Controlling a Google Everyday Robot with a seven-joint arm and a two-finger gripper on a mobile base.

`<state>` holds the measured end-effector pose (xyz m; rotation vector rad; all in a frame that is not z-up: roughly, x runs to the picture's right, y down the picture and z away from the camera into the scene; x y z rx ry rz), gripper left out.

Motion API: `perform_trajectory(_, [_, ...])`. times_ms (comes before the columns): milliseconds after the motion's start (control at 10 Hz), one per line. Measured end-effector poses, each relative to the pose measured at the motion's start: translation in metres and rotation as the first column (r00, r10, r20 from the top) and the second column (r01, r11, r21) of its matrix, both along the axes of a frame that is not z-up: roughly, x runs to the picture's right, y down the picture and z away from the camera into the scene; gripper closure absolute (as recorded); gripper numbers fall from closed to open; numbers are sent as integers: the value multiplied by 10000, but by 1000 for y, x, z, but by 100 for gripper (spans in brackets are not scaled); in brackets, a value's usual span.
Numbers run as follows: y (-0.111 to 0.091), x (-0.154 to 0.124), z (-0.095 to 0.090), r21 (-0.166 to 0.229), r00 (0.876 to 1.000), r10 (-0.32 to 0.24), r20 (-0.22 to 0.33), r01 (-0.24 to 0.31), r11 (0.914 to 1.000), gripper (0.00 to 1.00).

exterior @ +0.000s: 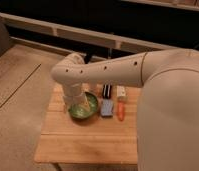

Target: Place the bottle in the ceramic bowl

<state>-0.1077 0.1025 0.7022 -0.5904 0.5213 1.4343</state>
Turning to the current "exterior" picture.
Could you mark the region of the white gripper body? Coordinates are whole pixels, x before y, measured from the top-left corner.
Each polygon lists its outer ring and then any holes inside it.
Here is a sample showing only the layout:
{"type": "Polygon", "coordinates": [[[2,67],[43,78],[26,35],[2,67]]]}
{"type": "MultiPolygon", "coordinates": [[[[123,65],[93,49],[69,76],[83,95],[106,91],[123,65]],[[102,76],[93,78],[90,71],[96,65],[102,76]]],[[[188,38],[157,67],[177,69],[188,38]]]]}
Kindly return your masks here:
{"type": "Polygon", "coordinates": [[[83,101],[81,84],[63,85],[63,100],[66,104],[79,104],[83,101]]]}

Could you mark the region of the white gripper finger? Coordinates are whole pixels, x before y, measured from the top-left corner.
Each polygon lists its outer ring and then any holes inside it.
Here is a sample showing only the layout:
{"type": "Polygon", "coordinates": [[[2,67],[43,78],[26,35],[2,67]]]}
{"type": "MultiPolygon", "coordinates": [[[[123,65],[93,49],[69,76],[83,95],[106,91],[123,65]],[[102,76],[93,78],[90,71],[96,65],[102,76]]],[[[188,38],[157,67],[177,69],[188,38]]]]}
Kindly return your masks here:
{"type": "Polygon", "coordinates": [[[68,113],[69,108],[71,107],[71,103],[67,100],[64,99],[64,108],[65,108],[65,112],[68,113]]]}
{"type": "Polygon", "coordinates": [[[84,94],[84,101],[82,102],[82,107],[84,107],[85,110],[87,110],[87,111],[91,110],[86,94],[84,94]]]}

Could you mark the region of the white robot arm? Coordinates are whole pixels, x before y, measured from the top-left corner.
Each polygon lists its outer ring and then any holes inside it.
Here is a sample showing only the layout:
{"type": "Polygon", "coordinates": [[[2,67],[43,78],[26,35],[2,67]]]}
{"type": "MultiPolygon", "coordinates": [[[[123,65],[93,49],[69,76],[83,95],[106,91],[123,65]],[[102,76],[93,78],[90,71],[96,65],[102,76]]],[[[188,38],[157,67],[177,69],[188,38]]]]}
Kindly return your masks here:
{"type": "Polygon", "coordinates": [[[139,87],[139,171],[199,171],[199,51],[172,49],[84,64],[70,54],[52,69],[70,103],[83,83],[139,87]]]}

